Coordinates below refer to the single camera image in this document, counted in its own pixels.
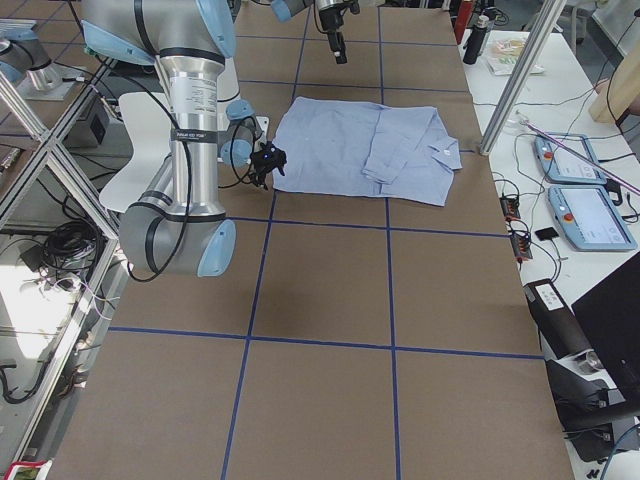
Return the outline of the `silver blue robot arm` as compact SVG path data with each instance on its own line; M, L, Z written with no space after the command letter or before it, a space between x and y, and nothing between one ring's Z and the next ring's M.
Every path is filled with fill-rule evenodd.
M318 13L320 25L318 31L327 37L330 50L337 64L348 62L346 44L341 28L344 25L346 11L357 15L360 13L358 1L347 0L275 0L270 3L271 9L280 22L287 22L303 10L314 7Z
M218 78L236 50L225 1L86 1L86 45L98 54L155 67L168 96L170 154L120 219L128 269L219 276L233 255L236 227L218 196L218 161L248 165L239 177L258 187L286 154L260 140L251 105L232 102L218 126Z

